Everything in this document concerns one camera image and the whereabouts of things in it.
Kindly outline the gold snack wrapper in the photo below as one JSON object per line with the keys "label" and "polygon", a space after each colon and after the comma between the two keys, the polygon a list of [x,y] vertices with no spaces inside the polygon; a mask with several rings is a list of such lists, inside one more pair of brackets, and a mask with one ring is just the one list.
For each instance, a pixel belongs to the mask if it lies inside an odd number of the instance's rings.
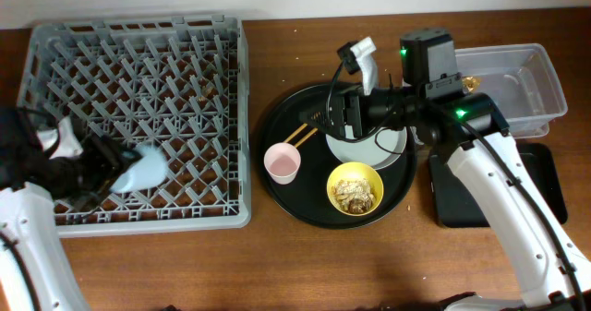
{"label": "gold snack wrapper", "polygon": [[476,91],[480,87],[481,81],[482,79],[480,77],[475,76],[468,76],[462,78],[463,87],[468,93]]}

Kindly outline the pink cup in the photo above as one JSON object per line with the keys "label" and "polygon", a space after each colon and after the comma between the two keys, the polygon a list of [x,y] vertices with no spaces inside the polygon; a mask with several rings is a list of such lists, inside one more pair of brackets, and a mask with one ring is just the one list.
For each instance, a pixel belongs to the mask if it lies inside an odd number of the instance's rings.
{"label": "pink cup", "polygon": [[271,179],[279,185],[288,185],[296,179],[301,165],[298,149],[289,143],[270,146],[263,157],[264,168]]}

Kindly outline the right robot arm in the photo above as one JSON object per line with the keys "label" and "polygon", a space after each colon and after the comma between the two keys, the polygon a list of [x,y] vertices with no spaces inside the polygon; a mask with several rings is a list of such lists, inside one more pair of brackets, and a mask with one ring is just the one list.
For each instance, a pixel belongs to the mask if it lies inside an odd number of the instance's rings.
{"label": "right robot arm", "polygon": [[524,167],[496,103],[467,90],[451,34],[423,29],[400,40],[403,85],[383,88],[370,38],[348,42],[340,69],[358,84],[332,83],[302,122],[343,142],[413,126],[471,194],[515,271],[523,310],[586,310],[590,263],[562,229]]}

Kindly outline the blue cup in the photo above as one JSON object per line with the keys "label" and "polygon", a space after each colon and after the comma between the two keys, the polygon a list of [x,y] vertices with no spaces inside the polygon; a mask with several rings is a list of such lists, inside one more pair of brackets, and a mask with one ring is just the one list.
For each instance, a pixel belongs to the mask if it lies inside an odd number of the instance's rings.
{"label": "blue cup", "polygon": [[149,145],[134,148],[140,159],[121,174],[110,187],[113,193],[127,193],[160,185],[166,178],[168,164],[164,154]]}

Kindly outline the grey plate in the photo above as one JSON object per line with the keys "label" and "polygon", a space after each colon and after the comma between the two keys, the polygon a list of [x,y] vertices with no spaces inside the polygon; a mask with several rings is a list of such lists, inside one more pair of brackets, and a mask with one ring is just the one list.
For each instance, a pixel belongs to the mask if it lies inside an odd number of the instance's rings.
{"label": "grey plate", "polygon": [[326,136],[331,153],[342,163],[362,162],[375,170],[386,168],[395,163],[405,150],[407,133],[404,128],[395,131],[382,128],[376,135],[357,143],[347,143]]}

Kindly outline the yellow bowl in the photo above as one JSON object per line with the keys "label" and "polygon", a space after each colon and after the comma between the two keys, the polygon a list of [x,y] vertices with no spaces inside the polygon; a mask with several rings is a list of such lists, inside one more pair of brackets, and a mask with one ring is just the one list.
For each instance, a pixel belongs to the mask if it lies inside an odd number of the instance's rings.
{"label": "yellow bowl", "polygon": [[354,217],[369,215],[384,197],[380,175],[361,162],[336,167],[328,178],[326,189],[332,205],[343,214]]}

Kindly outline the wooden chopstick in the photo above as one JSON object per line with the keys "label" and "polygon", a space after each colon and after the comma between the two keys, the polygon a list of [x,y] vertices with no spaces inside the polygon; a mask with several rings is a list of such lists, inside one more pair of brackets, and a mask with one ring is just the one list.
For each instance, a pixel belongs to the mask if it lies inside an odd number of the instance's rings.
{"label": "wooden chopstick", "polygon": [[[312,115],[312,119],[318,119],[320,117],[320,113],[314,113]],[[308,127],[307,123],[303,123],[299,128],[297,128],[290,136],[288,136],[283,142],[284,143],[290,143],[290,141],[295,138],[299,133],[301,133],[302,131],[304,131],[306,128]],[[293,145],[295,148],[298,148],[300,145],[302,145],[304,142],[306,142],[309,138],[311,138],[312,136],[314,136],[316,133],[318,132],[318,129],[316,127],[312,128],[307,134],[305,134],[302,138],[300,138],[295,145]]]}
{"label": "wooden chopstick", "polygon": [[[301,133],[304,130],[304,128],[300,127],[296,130],[295,132],[295,136],[297,136],[299,133]],[[309,138],[311,138],[312,136],[314,136],[316,133],[318,132],[317,128],[313,128],[311,129],[307,134],[305,134],[302,138],[300,138],[296,144],[294,145],[295,148],[298,148],[299,146],[301,146],[302,144],[304,144]]]}

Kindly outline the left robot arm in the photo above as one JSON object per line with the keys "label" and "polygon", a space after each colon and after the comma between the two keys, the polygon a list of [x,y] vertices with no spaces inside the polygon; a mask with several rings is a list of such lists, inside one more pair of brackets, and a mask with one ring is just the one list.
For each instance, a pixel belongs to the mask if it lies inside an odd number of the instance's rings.
{"label": "left robot arm", "polygon": [[1,109],[1,286],[13,310],[86,310],[54,220],[54,201],[101,202],[141,155],[107,136],[43,145],[32,110]]}

